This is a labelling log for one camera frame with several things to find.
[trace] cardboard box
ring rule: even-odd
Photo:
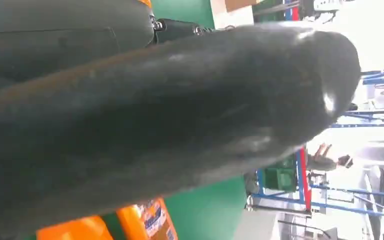
[[[237,9],[258,4],[262,0],[224,0],[226,4],[226,10],[228,12],[235,11]]]

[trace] person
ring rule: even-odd
[[[350,155],[344,155],[337,159],[337,161],[332,158],[327,157],[329,150],[331,149],[332,144],[326,145],[325,143],[321,144],[318,147],[317,152],[314,155],[307,155],[307,170],[316,170],[316,171],[332,171],[335,170],[338,166],[343,166],[350,168],[354,162]]]

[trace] orange detergent bottle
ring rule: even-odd
[[[128,240],[178,240],[162,198],[116,211]]]
[[[139,2],[142,2],[146,5],[148,5],[148,7],[152,8],[152,5],[151,5],[151,0],[139,0]]]
[[[37,240],[113,240],[99,216],[84,217],[36,232]]]

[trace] hand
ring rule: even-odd
[[[331,149],[332,147],[332,144],[321,144],[319,147],[318,147],[318,150],[317,152],[314,154],[314,160],[315,161],[319,161],[322,157],[323,158],[326,158],[326,155],[328,154],[328,151]]]

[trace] green crate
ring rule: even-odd
[[[262,177],[264,188],[295,192],[298,186],[295,154],[287,157],[284,161],[263,169]]]

